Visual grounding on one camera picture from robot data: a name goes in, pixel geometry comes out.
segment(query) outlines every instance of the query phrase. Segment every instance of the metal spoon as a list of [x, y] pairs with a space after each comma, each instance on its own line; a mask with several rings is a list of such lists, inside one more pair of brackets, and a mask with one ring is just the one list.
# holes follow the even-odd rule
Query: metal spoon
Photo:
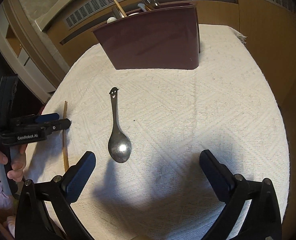
[[124, 163], [128, 160], [131, 153], [131, 143], [126, 135], [124, 135], [117, 124], [117, 98], [118, 88], [114, 87], [110, 90], [111, 106], [112, 106], [112, 117], [113, 127], [108, 142], [108, 151], [117, 163]]
[[142, 0], [142, 2], [151, 10], [160, 8], [160, 4], [156, 0]]
[[138, 3], [138, 7], [143, 11], [143, 12], [146, 12], [147, 9], [145, 8], [145, 4], [143, 3]]

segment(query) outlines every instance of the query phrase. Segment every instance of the white tablecloth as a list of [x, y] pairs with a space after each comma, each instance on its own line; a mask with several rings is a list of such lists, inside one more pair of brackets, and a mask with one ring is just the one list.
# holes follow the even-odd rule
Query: white tablecloth
[[[63, 113], [70, 165], [93, 151], [97, 165], [75, 213], [96, 239], [201, 239], [224, 203], [198, 160], [210, 149], [232, 173], [273, 181], [281, 216], [289, 186], [285, 128], [261, 70], [227, 26], [200, 25], [195, 70], [115, 70], [98, 44], [73, 65], [44, 114]], [[109, 91], [118, 91], [119, 124], [132, 143], [126, 163], [107, 150], [112, 130]], [[27, 178], [64, 173], [61, 132], [27, 149]], [[236, 235], [247, 205], [230, 236]]]

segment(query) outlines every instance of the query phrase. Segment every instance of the maroon utensil holder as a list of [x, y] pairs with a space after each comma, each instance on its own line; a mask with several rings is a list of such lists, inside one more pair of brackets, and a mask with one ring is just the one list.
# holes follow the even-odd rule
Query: maroon utensil holder
[[195, 69], [199, 65], [198, 17], [192, 2], [161, 4], [160, 9], [101, 25], [93, 33], [115, 69]]

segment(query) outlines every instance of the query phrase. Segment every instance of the wooden chopstick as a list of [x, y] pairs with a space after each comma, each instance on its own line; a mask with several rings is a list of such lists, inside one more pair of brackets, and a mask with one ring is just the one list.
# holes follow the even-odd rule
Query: wooden chopstick
[[115, 4], [117, 5], [119, 11], [121, 11], [122, 15], [124, 17], [127, 17], [127, 14], [125, 13], [125, 11], [123, 10], [123, 8], [120, 6], [120, 4], [117, 2], [117, 0], [113, 0], [115, 2]]
[[[65, 106], [63, 109], [63, 118], [67, 118], [67, 107], [68, 102], [65, 101]], [[69, 169], [69, 161], [68, 161], [68, 151], [67, 151], [67, 142], [66, 142], [66, 130], [62, 131], [62, 153], [63, 153], [63, 163], [65, 166], [65, 172]]]

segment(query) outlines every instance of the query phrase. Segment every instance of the human hand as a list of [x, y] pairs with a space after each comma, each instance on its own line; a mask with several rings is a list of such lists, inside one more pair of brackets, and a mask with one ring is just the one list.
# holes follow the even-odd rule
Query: human hand
[[[11, 160], [11, 168], [12, 170], [8, 172], [7, 176], [9, 179], [13, 179], [16, 182], [19, 182], [22, 180], [23, 176], [23, 169], [26, 166], [26, 148], [27, 144], [25, 145], [20, 145], [19, 147], [19, 152], [13, 160]], [[7, 164], [8, 163], [8, 158], [6, 155], [4, 155], [0, 151], [0, 163], [1, 164]]]

